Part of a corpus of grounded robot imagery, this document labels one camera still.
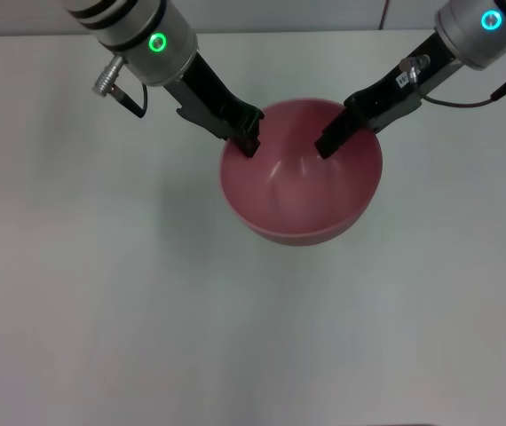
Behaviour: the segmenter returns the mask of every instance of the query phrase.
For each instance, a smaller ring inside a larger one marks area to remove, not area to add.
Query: red bowl
[[[233,211],[268,240],[310,246],[347,231],[368,207],[381,179],[375,133],[361,130],[323,160],[314,142],[344,107],[320,99],[269,106],[261,146],[251,159],[231,141],[221,157],[221,187]]]

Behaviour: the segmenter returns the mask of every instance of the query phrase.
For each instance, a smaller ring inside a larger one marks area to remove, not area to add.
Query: label
[[[401,89],[409,84],[409,76],[407,75],[407,72],[403,72],[403,74],[397,77],[397,84]]]

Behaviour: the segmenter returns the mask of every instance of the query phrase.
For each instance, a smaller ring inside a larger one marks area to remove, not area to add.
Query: bowl rim
[[[328,99],[320,99],[320,98],[296,98],[296,99],[282,100],[280,102],[276,102],[274,104],[266,106],[265,108],[263,108],[263,112],[265,112],[267,109],[272,108],[272,107],[279,107],[279,106],[282,106],[283,104],[288,104],[288,103],[298,102],[298,101],[318,101],[318,102],[323,102],[323,103],[327,103],[327,104],[332,104],[332,105],[335,105],[335,106],[344,107],[342,104],[340,104],[338,102],[335,102],[333,100],[328,100]],[[277,233],[277,232],[274,232],[274,231],[269,231],[269,230],[267,230],[267,229],[265,229],[265,228],[263,228],[261,226],[252,224],[248,219],[246,219],[245,217],[243,217],[243,215],[239,211],[237,211],[235,209],[235,207],[229,201],[229,199],[227,198],[227,195],[225,193],[224,182],[223,182],[223,179],[222,179],[222,176],[221,176],[222,175],[222,163],[223,163],[223,160],[224,160],[225,151],[227,150],[227,148],[232,143],[231,139],[228,139],[225,142],[224,148],[221,151],[221,155],[219,157],[219,168],[218,168],[218,172],[217,172],[217,178],[218,178],[218,181],[219,181],[219,186],[221,188],[222,194],[224,195],[225,203],[229,206],[229,208],[233,211],[233,213],[235,213],[235,215],[247,227],[249,227],[251,230],[253,230],[253,231],[257,232],[257,233],[261,233],[261,234],[264,234],[264,235],[268,235],[268,236],[274,237],[274,238],[291,239],[291,240],[305,239],[305,238],[319,237],[321,235],[325,235],[327,233],[332,233],[333,231],[343,229],[345,226],[349,225],[350,222],[354,221],[354,219],[357,221],[358,218],[363,214],[363,212],[368,208],[369,204],[371,203],[371,201],[373,200],[373,198],[376,196],[377,189],[378,189],[378,187],[379,187],[379,185],[381,183],[381,178],[382,178],[382,175],[383,175],[383,152],[382,152],[382,149],[381,149],[381,145],[379,144],[379,139],[377,138],[377,135],[371,129],[368,129],[368,131],[373,134],[374,139],[376,140],[376,143],[375,143],[376,149],[379,151],[380,169],[379,169],[379,177],[377,179],[377,186],[376,186],[375,191],[372,192],[371,195],[366,199],[366,202],[362,204],[362,207],[360,209],[358,209],[353,215],[350,215],[346,219],[343,219],[342,221],[340,221],[340,222],[338,222],[336,224],[333,224],[333,225],[331,225],[331,226],[329,226],[329,227],[327,227],[327,228],[325,228],[323,230],[315,231],[315,232],[312,232],[312,233]]]

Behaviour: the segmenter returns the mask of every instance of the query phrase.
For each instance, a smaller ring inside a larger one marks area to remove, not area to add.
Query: white table surface
[[[341,102],[428,34],[200,41],[264,107]],[[232,215],[222,143],[164,90],[142,121],[91,93],[108,59],[0,38],[0,425],[506,425],[506,99],[394,123],[362,219],[292,249]],[[433,95],[505,80],[506,58]]]

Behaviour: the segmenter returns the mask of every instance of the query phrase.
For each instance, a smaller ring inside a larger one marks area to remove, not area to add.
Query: green led ring
[[[148,40],[148,48],[155,53],[160,53],[166,49],[166,43],[166,35],[163,33],[152,34],[150,40]]]

